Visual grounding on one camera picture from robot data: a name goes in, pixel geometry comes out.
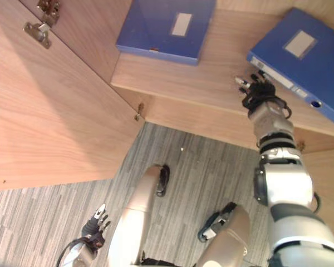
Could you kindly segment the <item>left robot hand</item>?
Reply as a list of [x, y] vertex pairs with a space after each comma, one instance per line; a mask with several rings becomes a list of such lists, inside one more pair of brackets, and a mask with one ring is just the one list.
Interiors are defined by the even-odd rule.
[[103, 232], [110, 225], [110, 221], [104, 224], [104, 221], [109, 217], [106, 212], [106, 204], [102, 204], [93, 214], [93, 216], [87, 221], [81, 230], [82, 237], [88, 242], [89, 247], [92, 249], [101, 248], [105, 239], [103, 238]]

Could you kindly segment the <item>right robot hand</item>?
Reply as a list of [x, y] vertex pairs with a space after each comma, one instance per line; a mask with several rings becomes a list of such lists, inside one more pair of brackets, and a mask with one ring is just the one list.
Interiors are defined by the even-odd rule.
[[239, 86], [239, 91], [245, 95], [242, 106], [253, 113], [261, 104], [265, 102], [276, 102], [276, 88], [267, 78], [267, 74], [261, 70], [257, 74], [251, 74], [252, 82], [248, 82], [240, 77], [234, 80]]

